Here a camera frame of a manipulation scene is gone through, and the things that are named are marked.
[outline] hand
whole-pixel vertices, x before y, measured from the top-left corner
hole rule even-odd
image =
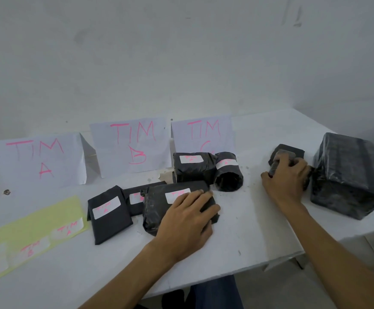
[[[152,244],[177,263],[202,248],[212,234],[210,219],[219,212],[219,205],[212,205],[204,212],[200,209],[213,193],[203,190],[177,197],[161,221]]]
[[[272,178],[268,172],[263,172],[261,178],[271,200],[285,213],[288,207],[300,207],[307,210],[301,203],[303,196],[303,184],[311,167],[302,158],[296,158],[296,164],[292,167],[288,165],[288,154],[282,153],[279,156],[280,163]]]

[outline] white wall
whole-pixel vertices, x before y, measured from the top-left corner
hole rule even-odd
[[[296,106],[372,140],[373,99],[374,0],[0,0],[0,139]]]

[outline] yellow sticker sheet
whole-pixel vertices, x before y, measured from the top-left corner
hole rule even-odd
[[[0,227],[0,277],[87,227],[77,196]]]

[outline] white table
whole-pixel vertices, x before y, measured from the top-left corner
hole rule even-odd
[[[302,148],[305,158],[313,155],[326,127],[294,109],[233,118],[237,160],[244,186],[233,193],[215,192],[221,216],[214,234],[203,249],[183,260],[164,275],[146,296],[161,294],[219,276],[276,262],[302,253],[303,249],[285,217],[269,201],[260,174],[280,143]],[[158,181],[162,171],[149,171],[113,179],[101,179],[90,167],[86,185],[60,189],[56,193],[31,192],[23,196],[0,191],[0,225],[21,218],[66,197],[87,200],[113,185],[122,188]],[[304,204],[311,215],[337,240],[374,231],[374,212],[362,221],[313,205]],[[0,278],[0,309],[71,308],[80,306],[117,275],[148,243],[152,236],[142,226],[142,217],[102,245],[95,246],[92,230],[77,235]]]

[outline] floor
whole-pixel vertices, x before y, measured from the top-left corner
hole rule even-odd
[[[374,271],[374,233],[343,241],[350,252]],[[235,274],[245,309],[335,309],[311,264],[304,270],[294,261],[287,261],[268,271],[256,268]],[[141,302],[149,309],[161,308],[161,297]]]

